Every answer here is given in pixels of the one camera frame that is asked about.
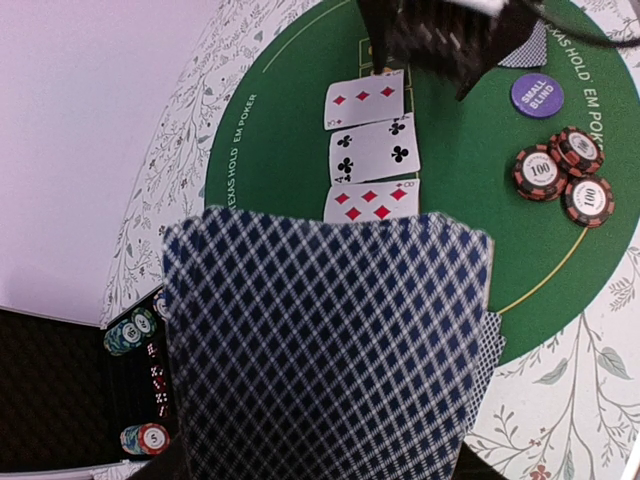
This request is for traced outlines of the red black 100 chip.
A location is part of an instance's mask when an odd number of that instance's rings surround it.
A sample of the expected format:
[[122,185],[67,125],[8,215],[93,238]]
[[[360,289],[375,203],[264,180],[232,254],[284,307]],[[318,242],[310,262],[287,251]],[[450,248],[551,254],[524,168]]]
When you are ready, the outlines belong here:
[[568,184],[567,174],[557,165],[547,144],[521,150],[516,156],[512,177],[517,192],[537,202],[558,199]]

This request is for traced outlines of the eight of diamonds card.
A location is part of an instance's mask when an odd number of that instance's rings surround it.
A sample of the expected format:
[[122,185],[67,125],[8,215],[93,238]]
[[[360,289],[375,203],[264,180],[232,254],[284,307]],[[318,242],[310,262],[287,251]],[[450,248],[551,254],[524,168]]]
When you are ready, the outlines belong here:
[[336,185],[327,194],[323,220],[352,224],[414,216],[419,211],[419,190],[417,179]]

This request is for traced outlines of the dealt playing card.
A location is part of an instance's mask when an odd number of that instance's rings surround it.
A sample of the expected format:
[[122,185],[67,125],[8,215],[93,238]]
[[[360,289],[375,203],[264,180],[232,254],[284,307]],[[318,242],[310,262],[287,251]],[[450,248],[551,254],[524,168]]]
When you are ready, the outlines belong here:
[[468,431],[472,430],[476,423],[481,403],[506,345],[506,338],[500,333],[501,323],[502,317],[496,312],[487,311],[482,319],[482,335],[478,343],[479,358],[473,372]]
[[531,69],[547,63],[547,33],[544,23],[538,21],[528,40],[499,62],[499,66],[512,69]]

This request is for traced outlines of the three of diamonds card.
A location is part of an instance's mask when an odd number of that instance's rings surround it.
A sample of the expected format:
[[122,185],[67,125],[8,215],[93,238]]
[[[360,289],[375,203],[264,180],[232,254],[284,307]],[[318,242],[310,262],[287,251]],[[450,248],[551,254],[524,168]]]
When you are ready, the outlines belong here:
[[393,119],[404,114],[404,71],[393,70],[332,83],[324,104],[327,131]]

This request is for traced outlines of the purple small blind button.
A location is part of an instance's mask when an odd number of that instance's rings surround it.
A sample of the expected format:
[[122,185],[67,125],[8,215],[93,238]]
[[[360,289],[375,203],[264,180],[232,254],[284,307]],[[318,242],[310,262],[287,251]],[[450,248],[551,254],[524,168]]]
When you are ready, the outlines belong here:
[[511,86],[511,102],[515,109],[534,119],[556,115],[564,106],[565,95],[560,83],[549,75],[529,73]]

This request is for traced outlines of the four of clubs card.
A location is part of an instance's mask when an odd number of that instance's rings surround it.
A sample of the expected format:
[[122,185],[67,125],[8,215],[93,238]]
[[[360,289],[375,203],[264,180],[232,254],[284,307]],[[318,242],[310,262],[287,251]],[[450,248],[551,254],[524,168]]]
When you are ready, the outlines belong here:
[[420,168],[413,113],[331,135],[331,185],[384,179],[415,173]]

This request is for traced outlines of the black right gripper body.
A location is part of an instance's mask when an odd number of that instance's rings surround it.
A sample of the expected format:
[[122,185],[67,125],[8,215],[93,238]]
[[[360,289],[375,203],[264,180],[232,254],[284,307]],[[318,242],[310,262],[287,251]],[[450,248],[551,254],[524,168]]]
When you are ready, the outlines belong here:
[[450,1],[369,0],[357,5],[376,75],[393,59],[450,81],[458,100],[524,45],[538,22],[523,1],[508,1],[496,16]]

